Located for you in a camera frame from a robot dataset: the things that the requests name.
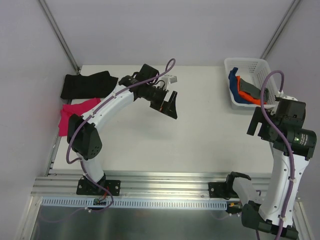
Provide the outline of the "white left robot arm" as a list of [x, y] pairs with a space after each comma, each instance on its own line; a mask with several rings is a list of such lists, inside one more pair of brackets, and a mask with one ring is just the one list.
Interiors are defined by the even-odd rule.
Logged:
[[175, 120], [178, 118], [178, 93], [173, 91], [169, 100], [165, 100], [168, 84], [177, 80], [168, 74], [175, 63], [175, 58], [170, 59], [163, 73], [144, 64], [139, 72], [124, 76], [98, 105], [81, 116], [73, 114], [69, 118], [66, 162], [73, 164], [70, 153], [76, 153], [75, 161], [80, 163], [83, 171], [82, 189], [88, 189], [91, 195], [108, 191], [106, 175], [96, 159], [103, 147], [99, 132], [120, 110], [137, 99], [145, 99], [152, 109]]

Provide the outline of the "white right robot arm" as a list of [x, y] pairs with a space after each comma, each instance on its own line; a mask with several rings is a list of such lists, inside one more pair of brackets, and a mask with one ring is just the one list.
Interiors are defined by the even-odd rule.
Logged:
[[300, 181], [314, 155], [317, 135], [303, 128], [306, 104], [295, 98], [278, 98], [272, 109], [256, 107], [247, 134], [269, 142], [273, 168], [267, 193], [261, 197], [251, 178], [231, 172], [224, 184], [228, 197], [242, 203], [241, 222], [246, 228], [275, 235], [276, 239], [298, 239], [293, 209]]

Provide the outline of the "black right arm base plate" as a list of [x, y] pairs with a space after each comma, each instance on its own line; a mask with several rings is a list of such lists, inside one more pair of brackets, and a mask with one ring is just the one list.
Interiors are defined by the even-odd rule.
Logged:
[[222, 181], [209, 182], [208, 193], [210, 198], [222, 198], [229, 200], [232, 197], [231, 192], [227, 188], [227, 184]]

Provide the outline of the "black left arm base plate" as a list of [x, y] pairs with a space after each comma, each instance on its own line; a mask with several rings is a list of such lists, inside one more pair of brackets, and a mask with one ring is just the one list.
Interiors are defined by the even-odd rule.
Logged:
[[[98, 182], [100, 186], [108, 190], [113, 196], [120, 195], [121, 181], [102, 179]], [[100, 187], [92, 183], [89, 179], [82, 177], [77, 184], [76, 194], [80, 196], [102, 196], [105, 193]]]

